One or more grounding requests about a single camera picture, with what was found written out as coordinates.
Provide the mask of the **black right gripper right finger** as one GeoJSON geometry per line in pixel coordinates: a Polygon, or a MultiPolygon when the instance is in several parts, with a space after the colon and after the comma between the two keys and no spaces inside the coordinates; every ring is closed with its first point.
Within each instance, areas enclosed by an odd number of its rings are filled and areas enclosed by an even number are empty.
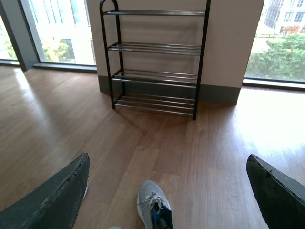
{"type": "Polygon", "coordinates": [[[305,227],[305,187],[251,154],[246,171],[262,217],[270,229],[305,227]]]}

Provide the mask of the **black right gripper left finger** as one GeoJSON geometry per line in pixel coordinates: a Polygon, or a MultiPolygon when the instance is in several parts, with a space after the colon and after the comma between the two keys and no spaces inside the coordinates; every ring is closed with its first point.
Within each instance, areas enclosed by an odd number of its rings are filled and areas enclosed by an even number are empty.
{"type": "Polygon", "coordinates": [[[35,190],[0,213],[2,229],[71,229],[79,214],[90,168],[81,154],[35,190]]]}

